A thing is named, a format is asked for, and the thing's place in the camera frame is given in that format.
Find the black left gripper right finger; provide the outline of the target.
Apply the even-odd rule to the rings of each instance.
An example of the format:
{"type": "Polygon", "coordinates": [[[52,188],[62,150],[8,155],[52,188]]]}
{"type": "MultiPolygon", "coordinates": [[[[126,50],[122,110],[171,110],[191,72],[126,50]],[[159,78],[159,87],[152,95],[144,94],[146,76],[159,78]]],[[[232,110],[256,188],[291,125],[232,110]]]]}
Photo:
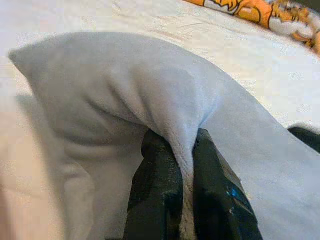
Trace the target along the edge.
{"type": "Polygon", "coordinates": [[[192,155],[197,239],[263,240],[241,180],[206,129],[199,129],[192,155]]]}

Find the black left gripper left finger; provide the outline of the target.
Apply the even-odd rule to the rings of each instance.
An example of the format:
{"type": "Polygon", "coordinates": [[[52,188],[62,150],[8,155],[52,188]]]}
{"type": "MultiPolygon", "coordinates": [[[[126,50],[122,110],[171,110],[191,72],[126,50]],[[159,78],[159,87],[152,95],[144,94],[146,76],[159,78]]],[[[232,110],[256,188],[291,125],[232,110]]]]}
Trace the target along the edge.
{"type": "Polygon", "coordinates": [[[132,179],[123,240],[180,240],[183,178],[170,144],[149,130],[132,179]]]}

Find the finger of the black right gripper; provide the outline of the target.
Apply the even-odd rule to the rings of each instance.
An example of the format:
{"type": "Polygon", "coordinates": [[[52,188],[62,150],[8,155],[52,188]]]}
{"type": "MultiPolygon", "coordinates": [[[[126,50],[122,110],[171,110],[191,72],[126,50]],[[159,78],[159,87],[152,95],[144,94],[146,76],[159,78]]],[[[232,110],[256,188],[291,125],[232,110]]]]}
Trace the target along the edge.
{"type": "Polygon", "coordinates": [[[320,153],[320,133],[297,126],[288,128],[288,131],[310,148],[320,153]]]}

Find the grey velvet pillow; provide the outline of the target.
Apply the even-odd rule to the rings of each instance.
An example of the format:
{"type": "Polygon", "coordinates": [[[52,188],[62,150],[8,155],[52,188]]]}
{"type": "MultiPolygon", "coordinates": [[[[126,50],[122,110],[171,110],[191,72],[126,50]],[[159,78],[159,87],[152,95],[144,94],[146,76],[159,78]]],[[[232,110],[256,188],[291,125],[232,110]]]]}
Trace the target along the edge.
{"type": "Polygon", "coordinates": [[[251,199],[264,240],[320,240],[320,154],[240,84],[172,43],[78,32],[15,49],[42,118],[65,240],[120,238],[147,130],[172,146],[183,177],[180,233],[193,240],[193,157],[207,129],[251,199]]]}

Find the white quilted bed mattress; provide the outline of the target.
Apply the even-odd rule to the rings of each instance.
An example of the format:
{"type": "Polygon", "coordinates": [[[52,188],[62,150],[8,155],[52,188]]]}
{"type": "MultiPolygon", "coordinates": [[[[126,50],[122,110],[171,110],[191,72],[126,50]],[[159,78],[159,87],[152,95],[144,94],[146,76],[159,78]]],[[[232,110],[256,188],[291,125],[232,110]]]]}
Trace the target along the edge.
{"type": "Polygon", "coordinates": [[[0,0],[0,240],[63,240],[40,106],[8,51],[78,31],[139,33],[216,64],[284,127],[320,132],[320,57],[290,38],[183,0],[0,0]]]}

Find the yellow cartoon egg blanket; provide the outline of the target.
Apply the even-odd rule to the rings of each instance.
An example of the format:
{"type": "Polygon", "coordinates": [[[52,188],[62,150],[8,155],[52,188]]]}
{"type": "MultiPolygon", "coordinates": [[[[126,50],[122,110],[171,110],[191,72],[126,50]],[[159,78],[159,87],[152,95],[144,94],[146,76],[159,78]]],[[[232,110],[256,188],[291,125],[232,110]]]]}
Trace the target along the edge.
{"type": "Polygon", "coordinates": [[[184,0],[291,37],[320,57],[320,13],[291,0],[184,0]]]}

